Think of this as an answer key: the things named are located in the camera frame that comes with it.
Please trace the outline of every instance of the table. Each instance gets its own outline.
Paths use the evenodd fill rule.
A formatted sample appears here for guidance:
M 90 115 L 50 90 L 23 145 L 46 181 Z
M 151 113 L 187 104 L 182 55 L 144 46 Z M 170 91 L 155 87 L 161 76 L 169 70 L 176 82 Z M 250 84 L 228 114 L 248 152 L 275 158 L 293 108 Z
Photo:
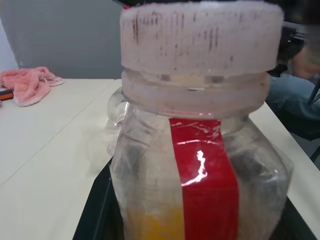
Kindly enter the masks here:
M 11 134 L 0 135 L 0 239 L 72 239 L 98 174 L 88 142 L 103 131 L 107 101 L 120 86 L 120 80 L 69 79 L 34 106 L 5 102 L 0 133 Z M 250 118 L 294 162 L 288 196 L 320 239 L 320 172 L 266 104 Z

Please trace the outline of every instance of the red tape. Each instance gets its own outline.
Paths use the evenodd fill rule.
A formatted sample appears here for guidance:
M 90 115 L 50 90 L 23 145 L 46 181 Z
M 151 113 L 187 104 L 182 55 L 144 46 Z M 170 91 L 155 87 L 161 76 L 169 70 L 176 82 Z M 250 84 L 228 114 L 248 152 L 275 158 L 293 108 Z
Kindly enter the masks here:
M 171 118 L 185 240 L 237 240 L 239 189 L 221 121 Z

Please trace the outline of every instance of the person's leg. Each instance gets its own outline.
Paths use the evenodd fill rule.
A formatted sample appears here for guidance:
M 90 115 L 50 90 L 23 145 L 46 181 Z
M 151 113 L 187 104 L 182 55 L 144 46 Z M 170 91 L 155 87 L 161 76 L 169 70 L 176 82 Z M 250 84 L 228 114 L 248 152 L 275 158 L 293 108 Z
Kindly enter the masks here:
M 271 77 L 266 102 L 276 114 L 286 110 L 299 118 L 320 121 L 320 101 L 307 104 L 314 87 L 305 79 L 287 74 Z

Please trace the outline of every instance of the jar lid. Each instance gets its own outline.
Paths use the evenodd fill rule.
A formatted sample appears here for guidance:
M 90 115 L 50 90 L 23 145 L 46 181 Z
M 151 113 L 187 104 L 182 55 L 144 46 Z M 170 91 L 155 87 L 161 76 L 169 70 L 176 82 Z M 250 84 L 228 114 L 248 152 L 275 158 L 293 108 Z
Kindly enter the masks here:
M 120 19 L 122 65 L 165 75 L 265 72 L 276 66 L 283 19 L 263 1 L 133 7 Z

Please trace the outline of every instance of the pink cloth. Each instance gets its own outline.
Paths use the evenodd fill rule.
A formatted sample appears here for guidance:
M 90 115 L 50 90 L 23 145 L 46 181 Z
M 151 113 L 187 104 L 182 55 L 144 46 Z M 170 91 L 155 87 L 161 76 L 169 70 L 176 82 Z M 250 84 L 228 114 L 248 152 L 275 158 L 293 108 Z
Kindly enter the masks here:
M 64 82 L 44 66 L 8 70 L 0 74 L 0 85 L 13 90 L 13 100 L 20 107 L 38 103 L 50 92 L 50 87 Z

